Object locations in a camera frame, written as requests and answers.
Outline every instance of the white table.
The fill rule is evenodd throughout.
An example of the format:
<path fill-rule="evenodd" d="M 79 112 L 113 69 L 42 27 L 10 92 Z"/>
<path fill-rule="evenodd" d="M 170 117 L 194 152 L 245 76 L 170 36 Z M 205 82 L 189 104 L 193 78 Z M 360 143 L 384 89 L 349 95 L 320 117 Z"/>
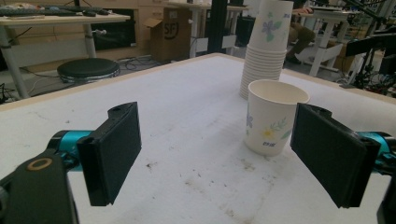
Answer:
<path fill-rule="evenodd" d="M 320 39 L 320 43 L 318 44 L 318 51 L 315 55 L 315 60 L 312 63 L 311 70 L 309 71 L 309 76 L 315 77 L 318 74 L 318 70 L 320 67 L 325 69 L 334 70 L 332 66 L 335 63 L 337 56 L 339 55 L 341 48 L 343 47 L 342 40 L 347 32 L 347 28 L 349 26 L 347 22 L 347 16 L 350 12 L 344 11 L 318 11 L 313 14 L 305 14 L 300 13 L 299 16 L 306 18 L 316 18 L 321 19 L 324 22 L 327 22 L 326 29 L 323 33 L 323 36 Z M 337 35 L 336 45 L 328 48 L 328 43 L 332 34 L 332 29 L 335 24 L 343 22 L 340 31 Z"/>
<path fill-rule="evenodd" d="M 129 20 L 129 16 L 107 15 L 96 17 L 57 17 L 46 16 L 44 19 L 31 20 L 9 20 L 0 18 L 0 46 L 6 60 L 8 70 L 21 98 L 28 98 L 29 94 L 21 77 L 20 67 L 34 64 L 55 62 L 63 59 L 89 56 L 95 58 L 95 47 L 92 37 L 92 23 L 105 23 Z M 37 26 L 58 26 L 58 25 L 82 25 L 85 37 L 81 39 L 62 40 L 53 42 L 43 42 L 29 45 L 11 46 L 8 43 L 10 37 L 7 35 L 7 28 L 37 27 Z"/>
<path fill-rule="evenodd" d="M 42 152 L 60 130 L 93 130 L 115 105 L 138 102 L 142 150 L 115 204 L 90 207 L 69 173 L 80 223 L 374 224 L 389 183 L 372 174 L 360 208 L 338 209 L 296 154 L 265 158 L 243 143 L 244 61 L 211 54 L 0 106 L 0 176 Z M 396 100 L 283 70 L 355 131 L 396 136 Z"/>
<path fill-rule="evenodd" d="M 211 8 L 211 5 L 175 2 L 169 2 L 168 5 L 188 8 L 192 12 L 190 58 L 194 58 L 197 52 L 207 51 L 208 38 L 205 38 L 206 13 Z M 231 34 L 223 37 L 222 48 L 231 49 L 231 55 L 233 55 L 232 48 L 236 41 L 235 31 L 238 14 L 244 10 L 248 10 L 248 7 L 227 6 L 227 19 L 231 21 Z"/>

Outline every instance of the round stool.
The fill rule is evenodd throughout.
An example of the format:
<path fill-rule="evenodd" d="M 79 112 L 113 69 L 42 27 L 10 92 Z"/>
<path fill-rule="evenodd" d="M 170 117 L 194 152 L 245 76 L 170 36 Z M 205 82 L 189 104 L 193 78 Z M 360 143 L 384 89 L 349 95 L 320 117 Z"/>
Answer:
<path fill-rule="evenodd" d="M 94 82 L 116 77 L 120 66 L 108 59 L 89 58 L 64 63 L 57 71 L 63 82 Z"/>

